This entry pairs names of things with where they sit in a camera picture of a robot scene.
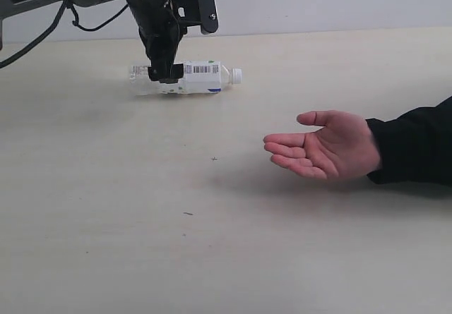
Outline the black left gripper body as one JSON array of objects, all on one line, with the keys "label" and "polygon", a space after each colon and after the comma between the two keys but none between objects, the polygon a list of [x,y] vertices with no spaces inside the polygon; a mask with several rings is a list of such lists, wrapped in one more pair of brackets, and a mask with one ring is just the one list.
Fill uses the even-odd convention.
[{"label": "black left gripper body", "polygon": [[181,40],[172,0],[126,0],[153,71],[171,71]]}]

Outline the bare open human hand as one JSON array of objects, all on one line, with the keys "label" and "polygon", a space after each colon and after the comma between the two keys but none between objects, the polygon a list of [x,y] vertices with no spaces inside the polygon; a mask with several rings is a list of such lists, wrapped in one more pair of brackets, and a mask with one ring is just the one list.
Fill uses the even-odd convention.
[{"label": "bare open human hand", "polygon": [[366,120],[343,111],[309,111],[297,116],[307,133],[275,133],[263,138],[272,163],[317,180],[357,179],[381,168],[381,155]]}]

